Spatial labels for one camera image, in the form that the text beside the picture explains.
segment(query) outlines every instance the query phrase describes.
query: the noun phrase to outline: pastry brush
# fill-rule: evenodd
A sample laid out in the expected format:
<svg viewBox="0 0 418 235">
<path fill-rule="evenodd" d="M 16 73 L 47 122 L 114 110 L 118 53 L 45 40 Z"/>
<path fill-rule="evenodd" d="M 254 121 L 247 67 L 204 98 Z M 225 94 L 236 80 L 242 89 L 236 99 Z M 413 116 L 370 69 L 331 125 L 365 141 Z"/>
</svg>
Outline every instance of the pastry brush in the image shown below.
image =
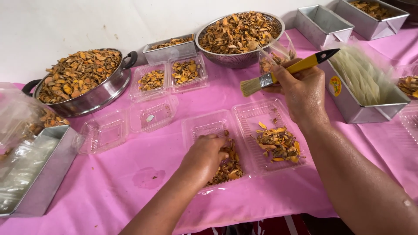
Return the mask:
<svg viewBox="0 0 418 235">
<path fill-rule="evenodd" d="M 320 51 L 318 53 L 315 53 L 311 56 L 304 58 L 303 60 L 297 62 L 296 64 L 292 66 L 289 66 L 288 68 L 286 68 L 286 70 L 289 71 L 289 73 L 291 74 L 295 74 L 302 70 L 312 68 L 328 60 L 333 55 L 335 55 L 335 53 L 337 53 L 338 51 L 339 51 L 339 48 Z M 268 74 L 262 75 L 261 77 L 256 77 L 247 81 L 242 81 L 241 91 L 244 97 L 248 97 L 256 93 L 257 91 L 265 87 L 269 87 L 276 83 L 278 83 L 278 81 L 274 77 L 273 73 L 268 73 Z"/>
</svg>

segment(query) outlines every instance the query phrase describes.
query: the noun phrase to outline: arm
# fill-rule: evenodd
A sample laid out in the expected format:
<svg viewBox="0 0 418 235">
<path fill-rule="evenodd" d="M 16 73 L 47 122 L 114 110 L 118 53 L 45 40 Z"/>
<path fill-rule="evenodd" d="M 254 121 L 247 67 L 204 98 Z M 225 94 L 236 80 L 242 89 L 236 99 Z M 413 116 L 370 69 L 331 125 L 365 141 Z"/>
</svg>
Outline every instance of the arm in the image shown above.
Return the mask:
<svg viewBox="0 0 418 235">
<path fill-rule="evenodd" d="M 292 76 L 281 66 L 273 70 L 281 87 L 266 90 L 285 95 L 328 197 L 347 226 L 357 234 L 418 234 L 414 201 L 331 127 L 324 106 L 324 72 L 314 67 Z"/>
<path fill-rule="evenodd" d="M 194 195 L 212 180 L 225 143 L 216 135 L 201 136 L 184 156 L 180 167 L 119 235 L 171 235 Z"/>
</svg>

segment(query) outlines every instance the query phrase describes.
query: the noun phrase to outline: forearm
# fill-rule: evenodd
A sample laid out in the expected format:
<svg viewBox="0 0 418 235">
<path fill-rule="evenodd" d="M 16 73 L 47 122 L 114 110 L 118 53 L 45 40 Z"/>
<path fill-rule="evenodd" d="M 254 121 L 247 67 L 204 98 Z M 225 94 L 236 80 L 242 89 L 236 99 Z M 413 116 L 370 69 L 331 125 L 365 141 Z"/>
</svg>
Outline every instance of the forearm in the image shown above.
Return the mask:
<svg viewBox="0 0 418 235">
<path fill-rule="evenodd" d="M 388 175 L 329 124 L 301 126 L 338 215 L 358 234 L 418 234 L 418 209 Z"/>
<path fill-rule="evenodd" d="M 177 170 L 119 235 L 171 235 L 200 184 Z"/>
</svg>

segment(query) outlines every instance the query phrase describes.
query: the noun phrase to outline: stainless steel pot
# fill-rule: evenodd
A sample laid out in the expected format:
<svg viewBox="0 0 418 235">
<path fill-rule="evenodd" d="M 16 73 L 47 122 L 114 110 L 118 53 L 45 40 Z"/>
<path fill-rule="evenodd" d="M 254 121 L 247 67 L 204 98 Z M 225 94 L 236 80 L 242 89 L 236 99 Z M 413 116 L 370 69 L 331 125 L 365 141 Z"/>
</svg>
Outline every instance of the stainless steel pot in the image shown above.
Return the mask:
<svg viewBox="0 0 418 235">
<path fill-rule="evenodd" d="M 120 52 L 114 48 L 102 48 L 99 50 L 103 49 L 110 49 Z M 136 51 L 131 51 L 125 57 L 123 57 L 122 53 L 120 52 L 120 56 L 123 59 L 117 69 L 112 73 L 112 75 L 110 75 L 110 77 L 100 83 L 97 87 L 80 96 L 77 96 L 76 98 L 72 98 L 60 103 L 46 105 L 52 108 L 58 115 L 62 117 L 84 116 L 106 107 L 114 100 L 116 100 L 128 87 L 131 74 L 129 68 L 132 67 L 138 59 L 138 54 Z M 130 57 L 130 60 L 126 63 L 125 59 L 128 57 Z M 48 75 L 46 75 L 43 79 L 29 82 L 23 87 L 22 91 L 25 94 L 38 99 L 43 81 L 47 77 Z M 30 92 L 35 86 L 35 91 L 33 94 L 31 94 Z"/>
</svg>

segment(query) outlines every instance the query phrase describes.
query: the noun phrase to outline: white wall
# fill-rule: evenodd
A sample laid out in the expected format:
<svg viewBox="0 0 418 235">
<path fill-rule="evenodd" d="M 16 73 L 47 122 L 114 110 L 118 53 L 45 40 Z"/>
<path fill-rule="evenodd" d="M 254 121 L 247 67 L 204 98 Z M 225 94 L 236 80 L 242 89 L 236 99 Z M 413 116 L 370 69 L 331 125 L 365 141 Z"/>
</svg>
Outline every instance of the white wall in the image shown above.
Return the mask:
<svg viewBox="0 0 418 235">
<path fill-rule="evenodd" d="M 41 79 L 76 51 L 117 48 L 126 55 L 152 42 L 196 33 L 210 21 L 255 10 L 292 28 L 298 7 L 333 10 L 333 0 L 1 0 L 0 82 Z M 139 54 L 139 64 L 146 64 Z"/>
</svg>

